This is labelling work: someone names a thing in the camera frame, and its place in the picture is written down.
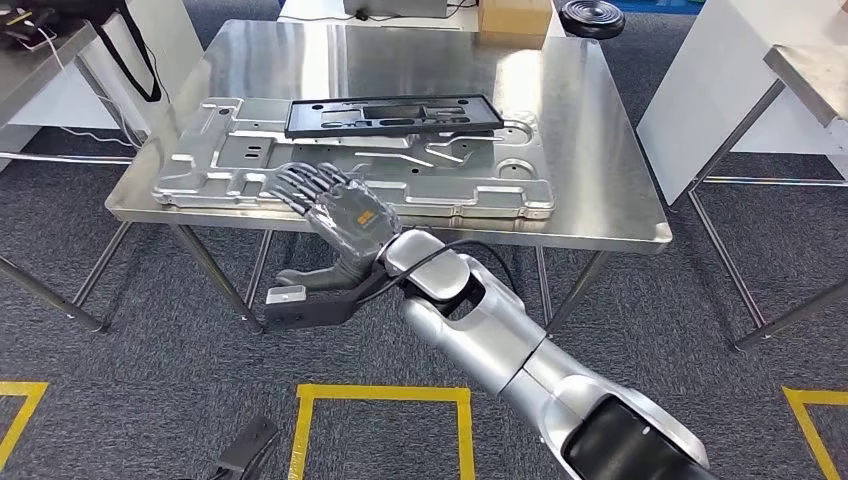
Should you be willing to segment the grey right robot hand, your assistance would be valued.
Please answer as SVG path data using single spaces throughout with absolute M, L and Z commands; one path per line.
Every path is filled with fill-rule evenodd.
M 274 178 L 270 194 L 302 216 L 338 253 L 330 267 L 278 272 L 280 286 L 351 290 L 368 277 L 384 246 L 402 230 L 390 205 L 331 163 L 288 162 Z

